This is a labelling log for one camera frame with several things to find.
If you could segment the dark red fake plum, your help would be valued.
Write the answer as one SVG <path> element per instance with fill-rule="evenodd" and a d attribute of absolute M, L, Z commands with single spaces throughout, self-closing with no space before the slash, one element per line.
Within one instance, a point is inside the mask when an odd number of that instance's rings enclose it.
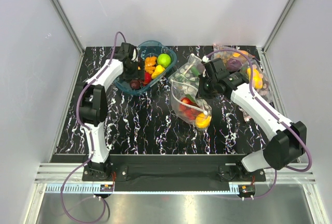
<path fill-rule="evenodd" d="M 132 90 L 139 90 L 141 88 L 141 81 L 134 79 L 130 81 L 129 85 Z"/>

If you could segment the polka dot zip bag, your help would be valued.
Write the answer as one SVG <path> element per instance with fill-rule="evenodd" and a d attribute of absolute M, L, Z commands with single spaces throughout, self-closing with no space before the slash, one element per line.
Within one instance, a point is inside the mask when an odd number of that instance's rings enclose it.
<path fill-rule="evenodd" d="M 171 106 L 178 118 L 198 130 L 206 130 L 212 120 L 212 108 L 206 100 L 196 98 L 198 81 L 179 73 L 169 78 Z"/>

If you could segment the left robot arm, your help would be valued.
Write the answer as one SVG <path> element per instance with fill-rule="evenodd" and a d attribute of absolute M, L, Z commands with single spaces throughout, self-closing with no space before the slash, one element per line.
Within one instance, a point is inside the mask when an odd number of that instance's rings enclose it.
<path fill-rule="evenodd" d="M 136 46 L 122 42 L 113 50 L 104 65 L 86 82 L 78 85 L 80 93 L 76 104 L 77 122 L 86 134 L 89 158 L 84 163 L 85 173 L 100 180 L 112 175 L 109 151 L 106 148 L 104 123 L 108 114 L 107 89 L 117 78 L 139 80 L 144 78 L 144 63 L 139 60 Z"/>

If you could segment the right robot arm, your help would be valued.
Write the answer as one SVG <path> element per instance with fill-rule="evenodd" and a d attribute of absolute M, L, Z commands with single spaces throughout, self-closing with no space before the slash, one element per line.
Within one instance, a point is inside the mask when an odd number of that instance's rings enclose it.
<path fill-rule="evenodd" d="M 307 153 L 307 128 L 275 110 L 254 89 L 240 72 L 229 72 L 219 58 L 204 60 L 205 71 L 199 76 L 197 98 L 211 99 L 223 95 L 245 110 L 261 127 L 269 140 L 259 151 L 249 153 L 236 167 L 236 176 L 248 180 L 256 170 L 271 167 L 281 170 Z"/>

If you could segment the orange fake ginger piece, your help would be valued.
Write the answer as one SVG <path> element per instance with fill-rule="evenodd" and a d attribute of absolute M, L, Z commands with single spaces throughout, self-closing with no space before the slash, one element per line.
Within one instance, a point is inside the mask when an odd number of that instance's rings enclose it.
<path fill-rule="evenodd" d="M 152 67 L 152 66 L 155 66 L 157 63 L 157 57 L 155 56 L 152 56 L 152 57 L 147 57 L 145 59 L 145 66 L 146 67 Z"/>

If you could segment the green patterned zip bag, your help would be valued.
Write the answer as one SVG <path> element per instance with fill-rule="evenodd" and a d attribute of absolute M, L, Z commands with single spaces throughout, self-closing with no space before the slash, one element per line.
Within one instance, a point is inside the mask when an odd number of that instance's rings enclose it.
<path fill-rule="evenodd" d="M 177 69 L 170 77 L 169 82 L 181 82 L 197 87 L 199 85 L 199 76 L 204 73 L 204 63 L 209 58 L 204 56 L 202 59 L 195 54 L 190 54 L 187 63 Z"/>

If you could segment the yellow fake pear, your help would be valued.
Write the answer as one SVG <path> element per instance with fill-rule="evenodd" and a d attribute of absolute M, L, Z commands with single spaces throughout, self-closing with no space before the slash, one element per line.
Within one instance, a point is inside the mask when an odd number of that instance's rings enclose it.
<path fill-rule="evenodd" d="M 156 79 L 159 75 L 161 75 L 165 71 L 165 68 L 162 65 L 157 65 L 154 72 L 151 75 L 152 79 Z"/>

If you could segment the green fake apple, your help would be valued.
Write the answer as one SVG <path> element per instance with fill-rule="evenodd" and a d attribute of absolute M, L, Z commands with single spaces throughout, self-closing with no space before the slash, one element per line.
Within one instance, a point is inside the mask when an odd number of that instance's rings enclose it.
<path fill-rule="evenodd" d="M 171 57 L 166 53 L 162 53 L 158 56 L 157 63 L 158 65 L 167 68 L 171 64 Z"/>

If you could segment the yellow fake lemon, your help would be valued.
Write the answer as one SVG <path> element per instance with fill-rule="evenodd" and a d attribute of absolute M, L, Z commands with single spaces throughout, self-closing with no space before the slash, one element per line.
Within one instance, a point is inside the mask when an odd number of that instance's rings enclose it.
<path fill-rule="evenodd" d="M 196 128 L 199 128 L 199 129 L 208 128 L 210 125 L 211 119 L 212 119 L 211 116 L 205 115 L 204 113 L 198 114 L 195 119 Z"/>

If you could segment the zip bag with purple food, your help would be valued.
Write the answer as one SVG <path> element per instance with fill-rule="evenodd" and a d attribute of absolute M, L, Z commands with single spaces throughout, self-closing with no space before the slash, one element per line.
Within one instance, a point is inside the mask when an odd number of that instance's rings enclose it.
<path fill-rule="evenodd" d="M 216 52 L 212 55 L 213 58 L 220 58 L 226 69 L 230 72 L 236 72 L 242 69 L 244 65 L 248 66 L 247 59 L 243 56 L 245 54 L 248 56 L 250 60 L 254 58 L 254 56 L 248 53 L 245 50 L 240 50 L 238 47 L 232 48 L 223 45 L 213 45 L 213 50 L 220 50 L 220 52 Z"/>

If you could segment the zip bag with yellow food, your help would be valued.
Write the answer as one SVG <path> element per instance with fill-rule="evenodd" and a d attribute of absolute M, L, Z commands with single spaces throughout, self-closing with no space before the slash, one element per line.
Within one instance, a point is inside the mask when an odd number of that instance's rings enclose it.
<path fill-rule="evenodd" d="M 270 81 L 268 76 L 262 71 L 256 61 L 252 62 L 253 67 L 253 88 L 268 103 L 272 102 L 272 92 L 270 91 Z"/>

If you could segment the teal transparent plastic tub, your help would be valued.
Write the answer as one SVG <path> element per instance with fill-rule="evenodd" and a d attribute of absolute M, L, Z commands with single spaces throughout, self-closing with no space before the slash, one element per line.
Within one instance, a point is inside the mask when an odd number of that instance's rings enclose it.
<path fill-rule="evenodd" d="M 142 79 L 125 81 L 117 78 L 115 86 L 122 92 L 130 95 L 141 95 L 155 85 L 177 62 L 173 50 L 155 40 L 148 40 L 137 47 L 138 70 L 143 75 Z"/>

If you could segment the aluminium frame post right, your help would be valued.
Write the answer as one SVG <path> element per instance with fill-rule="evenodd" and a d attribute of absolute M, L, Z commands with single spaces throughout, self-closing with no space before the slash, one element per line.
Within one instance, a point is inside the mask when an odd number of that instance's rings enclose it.
<path fill-rule="evenodd" d="M 287 0 L 280 16 L 278 17 L 271 33 L 269 34 L 266 42 L 264 43 L 264 45 L 262 46 L 262 51 L 263 53 L 266 53 L 268 51 L 268 49 L 270 48 L 272 42 L 274 41 L 275 37 L 277 36 L 279 30 L 281 29 L 283 23 L 285 22 L 287 16 L 289 15 L 290 11 L 292 10 L 292 8 L 294 7 L 296 3 L 296 0 Z"/>

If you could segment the aluminium frame post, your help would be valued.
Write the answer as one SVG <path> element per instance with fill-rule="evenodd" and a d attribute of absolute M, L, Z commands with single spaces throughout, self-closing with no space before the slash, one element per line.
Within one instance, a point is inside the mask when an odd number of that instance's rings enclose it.
<path fill-rule="evenodd" d="M 60 0 L 50 0 L 50 1 L 52 3 L 56 13 L 58 14 L 58 17 L 60 18 L 64 28 L 66 29 L 67 33 L 69 34 L 74 46 L 76 47 L 76 49 L 78 50 L 80 55 L 82 55 L 85 51 L 85 47 L 82 45 L 76 32 L 74 31 L 74 28 L 71 25 L 70 20 L 67 17 L 67 15 L 61 5 Z"/>
<path fill-rule="evenodd" d="M 281 29 L 283 23 L 285 22 L 287 16 L 289 15 L 290 11 L 292 10 L 292 8 L 294 7 L 296 3 L 296 0 L 287 0 L 280 16 L 278 17 L 271 33 L 269 34 L 266 42 L 264 43 L 264 45 L 262 46 L 262 51 L 263 53 L 266 53 L 268 51 L 268 49 L 270 48 L 272 42 L 274 41 L 275 37 L 277 36 L 279 30 Z"/>

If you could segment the aluminium frame post left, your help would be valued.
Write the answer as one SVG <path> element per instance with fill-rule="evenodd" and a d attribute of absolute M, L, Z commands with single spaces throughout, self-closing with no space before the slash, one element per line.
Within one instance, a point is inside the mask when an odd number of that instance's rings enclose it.
<path fill-rule="evenodd" d="M 69 34 L 74 46 L 76 47 L 76 49 L 78 50 L 80 55 L 82 55 L 85 51 L 85 47 L 82 45 L 76 32 L 74 31 L 74 28 L 71 25 L 70 20 L 67 17 L 67 15 L 61 5 L 60 0 L 50 0 L 50 1 L 52 3 L 56 13 L 58 14 L 58 17 L 60 18 L 64 28 L 66 29 L 67 33 Z"/>

